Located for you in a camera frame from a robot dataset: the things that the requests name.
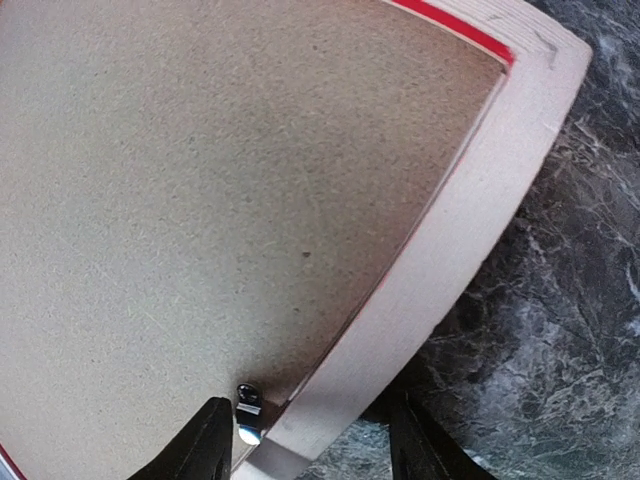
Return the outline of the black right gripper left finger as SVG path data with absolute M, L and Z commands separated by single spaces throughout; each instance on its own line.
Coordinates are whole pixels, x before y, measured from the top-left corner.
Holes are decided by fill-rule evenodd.
M 212 397 L 130 480 L 229 480 L 232 442 L 231 401 Z

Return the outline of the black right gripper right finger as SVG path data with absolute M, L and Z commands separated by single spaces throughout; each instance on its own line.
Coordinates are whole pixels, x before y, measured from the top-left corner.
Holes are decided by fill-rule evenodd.
M 389 435 L 395 480 L 494 480 L 407 391 L 392 396 Z

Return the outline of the brown cardboard backing board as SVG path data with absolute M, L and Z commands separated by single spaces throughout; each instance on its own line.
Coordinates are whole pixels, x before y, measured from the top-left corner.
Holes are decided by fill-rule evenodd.
M 124 479 L 212 396 L 289 396 L 501 74 L 380 1 L 1 5 L 1 441 Z

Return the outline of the red wooden picture frame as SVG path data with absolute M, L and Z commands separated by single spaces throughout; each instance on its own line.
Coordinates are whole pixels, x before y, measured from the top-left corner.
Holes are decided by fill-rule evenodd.
M 478 48 L 501 74 L 391 263 L 287 398 L 238 479 L 294 478 L 378 396 L 488 256 L 585 77 L 588 45 L 524 1 L 380 1 Z

